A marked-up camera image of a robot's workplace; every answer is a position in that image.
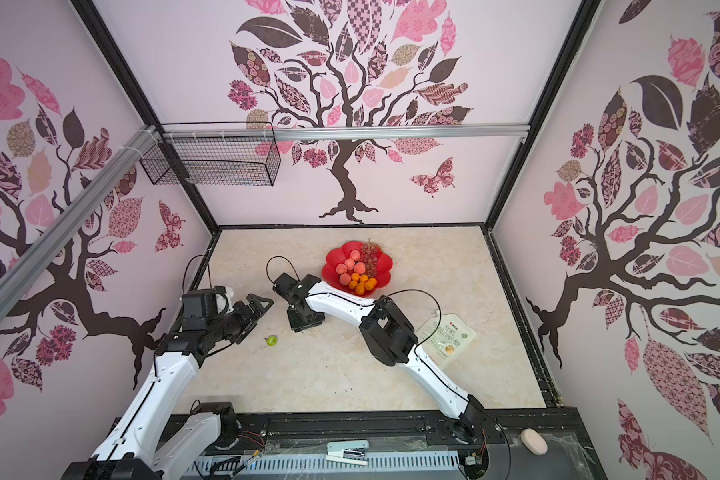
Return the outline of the green white food pouch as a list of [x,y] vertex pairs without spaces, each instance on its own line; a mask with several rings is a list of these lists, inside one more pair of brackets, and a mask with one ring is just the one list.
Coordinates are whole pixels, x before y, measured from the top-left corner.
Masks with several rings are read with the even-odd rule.
[[430,318],[416,335],[427,355],[444,370],[469,348],[478,333],[458,315],[449,313]]

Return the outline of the aluminium rail bar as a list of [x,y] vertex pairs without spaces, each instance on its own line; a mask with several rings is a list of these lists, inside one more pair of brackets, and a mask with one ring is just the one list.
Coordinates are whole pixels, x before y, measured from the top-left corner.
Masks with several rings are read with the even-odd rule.
[[177,141],[189,139],[231,140],[247,138],[272,141],[313,141],[313,140],[389,140],[403,138],[474,138],[474,137],[520,137],[530,131],[526,124],[459,124],[459,125],[415,125],[415,126],[373,126],[373,127],[326,127],[326,128],[263,128],[263,129],[184,129],[168,130],[162,137]]
[[92,183],[74,199],[55,222],[21,255],[15,266],[0,279],[0,323],[22,295],[52,263],[65,244],[82,227],[109,191],[149,149],[157,145],[160,134],[145,125],[117,151]]

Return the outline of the aluminium rail bar left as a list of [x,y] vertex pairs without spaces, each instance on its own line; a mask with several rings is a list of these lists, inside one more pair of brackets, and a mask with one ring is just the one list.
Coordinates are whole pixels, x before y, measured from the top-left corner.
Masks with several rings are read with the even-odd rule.
[[149,149],[157,145],[160,134],[145,125],[117,151],[92,183],[74,199],[55,222],[21,255],[15,266],[0,279],[0,323],[22,295],[52,263],[65,244],[82,227],[109,191]]

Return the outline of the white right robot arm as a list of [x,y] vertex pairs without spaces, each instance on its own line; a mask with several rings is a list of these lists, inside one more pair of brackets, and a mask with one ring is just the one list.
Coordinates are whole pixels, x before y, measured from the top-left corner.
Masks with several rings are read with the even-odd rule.
[[291,330],[300,332],[321,325],[327,316],[357,328],[370,354],[381,364],[406,371],[453,421],[453,435],[464,443],[483,437],[483,405],[458,386],[429,357],[423,341],[395,301],[344,293],[314,275],[296,279],[286,273],[272,281],[272,290],[287,303]]

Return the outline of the black base platform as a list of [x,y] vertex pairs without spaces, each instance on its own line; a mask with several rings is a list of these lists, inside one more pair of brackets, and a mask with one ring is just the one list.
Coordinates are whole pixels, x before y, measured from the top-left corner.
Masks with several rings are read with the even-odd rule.
[[[183,425],[173,414],[163,437]],[[325,454],[329,442],[368,440],[368,453],[455,452],[462,479],[602,479],[605,471],[577,410],[569,407],[485,410],[483,437],[472,443],[453,435],[453,421],[437,410],[322,413],[237,413],[238,442],[211,446],[200,457]],[[536,430],[548,452],[533,455],[522,444]]]

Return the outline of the red flower fruit bowl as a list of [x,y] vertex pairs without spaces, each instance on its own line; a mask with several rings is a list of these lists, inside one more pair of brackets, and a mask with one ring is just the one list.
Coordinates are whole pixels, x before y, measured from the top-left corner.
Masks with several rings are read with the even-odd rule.
[[[338,264],[344,263],[345,260],[351,259],[350,252],[352,250],[357,249],[361,253],[361,248],[364,243],[365,242],[356,241],[356,240],[348,241],[345,244],[343,244],[341,247],[331,250],[326,255],[325,264],[321,271],[322,279],[334,288],[337,288],[343,292],[358,296],[355,293],[356,288],[354,290],[352,290],[348,287],[348,285],[342,285],[339,283],[340,275],[336,273],[335,268]],[[388,254],[386,254],[382,249],[382,253],[381,253],[381,256],[378,261],[377,276],[375,277],[377,279],[377,284],[374,285],[374,289],[372,291],[370,291],[370,292],[365,291],[365,294],[363,296],[359,296],[359,297],[367,297],[367,296],[373,294],[376,290],[386,287],[391,281],[391,270],[392,270],[393,266],[394,266],[393,259]],[[354,272],[354,269],[353,270],[347,269],[346,273],[352,275],[352,273],[355,273],[355,272]]]

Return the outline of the aluminium rail bar back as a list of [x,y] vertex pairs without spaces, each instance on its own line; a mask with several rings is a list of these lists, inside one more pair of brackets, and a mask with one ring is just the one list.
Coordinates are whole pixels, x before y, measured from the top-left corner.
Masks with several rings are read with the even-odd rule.
[[263,128],[263,129],[184,129],[168,130],[162,137],[177,141],[189,139],[231,140],[247,138],[272,141],[313,141],[313,140],[389,140],[403,138],[474,138],[474,137],[520,137],[530,131],[526,124],[459,124],[459,125],[415,125],[415,126],[373,126],[373,127],[326,127],[326,128]]

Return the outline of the purple fake grape bunch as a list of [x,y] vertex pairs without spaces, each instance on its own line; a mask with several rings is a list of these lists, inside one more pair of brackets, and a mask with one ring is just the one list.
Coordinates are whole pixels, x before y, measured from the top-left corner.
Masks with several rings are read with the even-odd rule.
[[362,261],[365,265],[365,274],[369,278],[377,276],[378,261],[381,256],[382,249],[375,242],[365,242],[361,248]]

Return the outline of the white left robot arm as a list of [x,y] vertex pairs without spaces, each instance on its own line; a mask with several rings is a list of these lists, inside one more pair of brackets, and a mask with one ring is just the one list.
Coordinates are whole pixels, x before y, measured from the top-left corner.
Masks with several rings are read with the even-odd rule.
[[230,402],[201,403],[170,438],[163,434],[204,362],[245,340],[273,304],[255,294],[236,301],[223,286],[183,294],[145,383],[91,457],[70,464],[63,478],[179,479],[209,447],[235,445],[241,426]]

